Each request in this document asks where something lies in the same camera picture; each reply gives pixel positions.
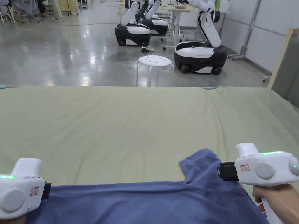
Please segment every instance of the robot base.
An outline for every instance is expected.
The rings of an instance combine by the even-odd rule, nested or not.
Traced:
[[[168,31],[168,22],[160,18],[138,18],[140,15],[136,15],[136,20],[142,25],[147,26],[152,31],[152,35],[165,36]]]
[[[148,46],[151,31],[148,27],[141,24],[128,24],[127,26],[118,25],[115,28],[115,37],[120,46]]]
[[[202,42],[183,42],[176,46],[174,62],[185,73],[204,73],[219,75],[227,58],[222,47],[200,47]]]

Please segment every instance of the caster wheel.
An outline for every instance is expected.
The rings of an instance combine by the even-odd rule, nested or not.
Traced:
[[[141,41],[141,46],[146,47],[149,43],[146,40]]]
[[[182,66],[181,66],[181,72],[182,72],[182,73],[186,74],[186,73],[188,73],[188,70],[189,70],[189,69],[188,69],[188,66],[187,66],[187,65],[182,65]]]
[[[125,43],[126,43],[126,41],[125,41],[124,39],[119,38],[119,39],[117,40],[117,43],[118,43],[119,46],[124,46]]]
[[[222,72],[222,67],[218,67],[214,70],[213,74],[218,76],[221,72]]]

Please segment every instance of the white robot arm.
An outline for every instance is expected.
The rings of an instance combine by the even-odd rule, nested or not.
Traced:
[[[131,3],[131,6],[129,6],[129,10],[124,15],[123,19],[120,21],[120,24],[122,26],[127,26],[131,19],[136,15],[139,9],[142,7],[142,0],[134,0],[133,2],[129,0],[129,4]]]
[[[149,6],[151,7],[145,14],[146,19],[151,19],[161,5],[160,0],[149,0]]]
[[[180,3],[185,3],[191,5],[199,10],[203,11],[200,15],[200,24],[202,31],[204,32],[206,38],[212,45],[212,47],[220,47],[221,39],[214,27],[215,19],[215,0],[178,0]]]

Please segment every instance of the gray concrete floor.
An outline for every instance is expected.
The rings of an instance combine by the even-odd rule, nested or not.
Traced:
[[[140,47],[118,46],[114,29],[124,14],[117,15],[118,7],[116,0],[90,0],[88,10],[65,14],[62,22],[0,24],[0,85],[135,86],[136,61],[144,54]],[[163,51],[160,39],[151,39],[154,54],[173,60],[174,49]],[[147,84],[145,70],[139,86]],[[219,76],[176,68],[174,85],[258,87],[267,85],[264,76],[251,62],[227,60]],[[160,75],[158,85],[172,86],[170,75]]]

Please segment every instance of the white stool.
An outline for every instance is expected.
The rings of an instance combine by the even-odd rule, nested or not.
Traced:
[[[138,59],[137,61],[137,77],[136,77],[136,86],[138,84],[138,70],[142,65],[148,65],[147,70],[147,87],[151,87],[151,79],[152,79],[152,69],[157,71],[157,83],[156,87],[158,86],[158,78],[159,78],[159,71],[168,71],[172,73],[172,83],[174,84],[174,65],[168,58],[158,56],[158,55],[149,55],[144,56]]]

